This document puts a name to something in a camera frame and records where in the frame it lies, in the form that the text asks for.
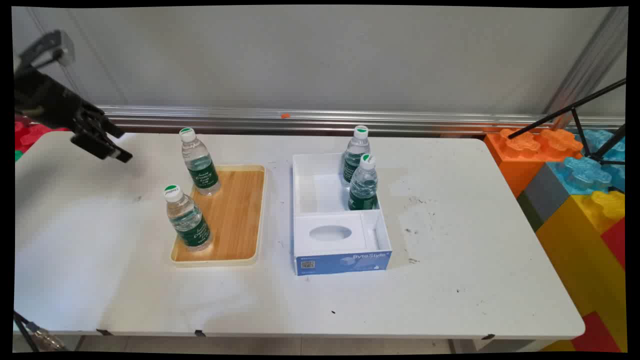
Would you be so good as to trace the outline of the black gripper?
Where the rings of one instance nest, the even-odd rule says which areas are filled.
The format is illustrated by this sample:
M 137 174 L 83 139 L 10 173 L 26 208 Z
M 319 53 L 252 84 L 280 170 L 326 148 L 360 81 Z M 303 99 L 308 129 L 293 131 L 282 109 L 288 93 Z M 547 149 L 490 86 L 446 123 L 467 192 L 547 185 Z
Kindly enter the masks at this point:
M 133 158 L 109 139 L 121 138 L 124 130 L 98 107 L 32 66 L 14 74 L 14 110 L 50 129 L 73 131 L 71 143 L 101 160 L 126 163 Z M 89 125 L 93 129 L 84 129 Z

